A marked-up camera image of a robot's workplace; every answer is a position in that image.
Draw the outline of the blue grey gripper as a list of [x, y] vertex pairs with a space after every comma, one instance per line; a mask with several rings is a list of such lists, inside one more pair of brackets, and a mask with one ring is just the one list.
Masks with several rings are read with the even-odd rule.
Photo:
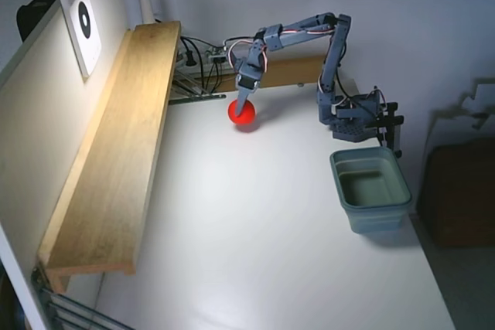
[[234, 56], [234, 69], [237, 72], [236, 87], [239, 90], [235, 104], [235, 117], [253, 118], [253, 104], [248, 100], [250, 93], [257, 90], [267, 66], [266, 45], [256, 39], [247, 55]]

